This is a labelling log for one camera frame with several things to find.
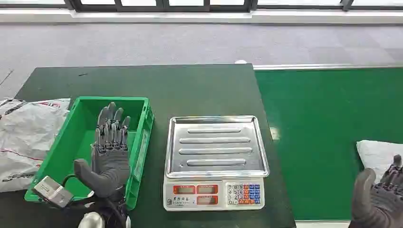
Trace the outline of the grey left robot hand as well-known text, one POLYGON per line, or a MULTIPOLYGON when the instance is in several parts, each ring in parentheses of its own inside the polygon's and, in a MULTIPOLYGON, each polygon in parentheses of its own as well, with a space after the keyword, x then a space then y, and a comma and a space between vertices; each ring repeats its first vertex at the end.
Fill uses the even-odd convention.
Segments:
POLYGON ((114 102, 102 108, 98 115, 91 163, 74 161, 75 176, 94 194, 106 198, 124 187, 130 175, 128 129, 131 117, 122 119, 123 108, 114 102))

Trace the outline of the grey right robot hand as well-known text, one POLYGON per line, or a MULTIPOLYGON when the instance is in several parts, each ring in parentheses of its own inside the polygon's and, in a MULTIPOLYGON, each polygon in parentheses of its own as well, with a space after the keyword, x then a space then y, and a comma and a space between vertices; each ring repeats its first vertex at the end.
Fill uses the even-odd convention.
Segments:
POLYGON ((393 163, 375 183, 373 169, 365 168, 355 179, 350 228, 401 228, 403 226, 402 157, 393 163))

